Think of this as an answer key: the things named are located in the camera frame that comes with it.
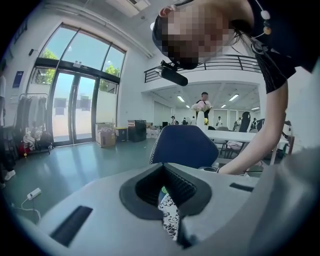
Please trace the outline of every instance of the power strip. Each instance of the power strip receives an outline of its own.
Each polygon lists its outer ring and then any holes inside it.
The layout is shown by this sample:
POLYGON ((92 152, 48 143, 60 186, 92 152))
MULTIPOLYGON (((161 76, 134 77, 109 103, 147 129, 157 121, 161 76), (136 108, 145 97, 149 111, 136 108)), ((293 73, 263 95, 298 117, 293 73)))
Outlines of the power strip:
POLYGON ((27 194, 26 197, 28 198, 28 200, 32 200, 40 194, 41 194, 41 189, 37 187, 34 191, 27 194))

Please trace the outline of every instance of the ceiling light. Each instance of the ceiling light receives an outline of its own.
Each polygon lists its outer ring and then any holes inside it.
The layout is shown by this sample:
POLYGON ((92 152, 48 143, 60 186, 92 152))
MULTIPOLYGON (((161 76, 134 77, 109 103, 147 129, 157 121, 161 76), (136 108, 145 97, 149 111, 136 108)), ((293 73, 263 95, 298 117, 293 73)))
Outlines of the ceiling light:
POLYGON ((178 96, 178 99, 182 102, 185 102, 185 100, 181 96, 178 96))
POLYGON ((229 101, 232 102, 238 96, 239 96, 239 94, 234 95, 231 99, 229 99, 229 101))

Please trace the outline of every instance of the patterned cloth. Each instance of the patterned cloth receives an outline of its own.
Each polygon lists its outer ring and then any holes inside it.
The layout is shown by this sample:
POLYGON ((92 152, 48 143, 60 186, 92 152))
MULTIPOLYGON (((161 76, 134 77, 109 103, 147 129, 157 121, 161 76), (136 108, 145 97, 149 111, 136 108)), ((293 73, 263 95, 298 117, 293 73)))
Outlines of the patterned cloth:
POLYGON ((169 194, 166 194, 158 206, 163 212, 163 227, 175 241, 178 236, 179 209, 174 204, 169 194))

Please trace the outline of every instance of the door frame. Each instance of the door frame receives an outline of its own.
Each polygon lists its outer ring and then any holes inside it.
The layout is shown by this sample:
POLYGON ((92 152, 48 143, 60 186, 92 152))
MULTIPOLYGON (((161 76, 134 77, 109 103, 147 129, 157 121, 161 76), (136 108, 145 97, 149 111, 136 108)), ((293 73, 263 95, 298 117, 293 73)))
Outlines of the door frame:
POLYGON ((96 113, 97 113, 97 98, 98 98, 98 90, 99 90, 99 83, 100 78, 92 75, 88 75, 81 72, 70 71, 58 68, 55 71, 54 79, 52 81, 49 97, 48 97, 48 104, 47 104, 47 123, 48 123, 48 130, 50 131, 52 137, 53 134, 53 124, 52 124, 52 116, 53 116, 53 109, 54 109, 54 95, 55 89, 58 81, 59 74, 69 74, 73 75, 72 85, 69 93, 69 102, 67 108, 68 114, 68 135, 69 140, 66 141, 57 141, 53 142, 54 147, 58 146, 67 146, 79 143, 86 143, 86 142, 93 142, 96 138, 96 130, 95 130, 95 123, 96 123, 96 113), (84 138, 84 139, 77 139, 76 134, 76 107, 77 107, 77 93, 79 88, 79 82, 81 77, 90 78, 94 80, 94 87, 92 92, 92 101, 91 101, 91 137, 84 138))

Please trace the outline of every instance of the ceiling vent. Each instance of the ceiling vent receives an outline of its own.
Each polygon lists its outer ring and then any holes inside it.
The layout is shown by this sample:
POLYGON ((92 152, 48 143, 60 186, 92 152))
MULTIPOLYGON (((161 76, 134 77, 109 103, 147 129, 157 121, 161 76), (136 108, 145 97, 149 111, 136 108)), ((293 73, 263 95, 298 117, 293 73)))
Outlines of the ceiling vent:
POLYGON ((148 0, 105 0, 105 2, 130 18, 150 6, 148 0))

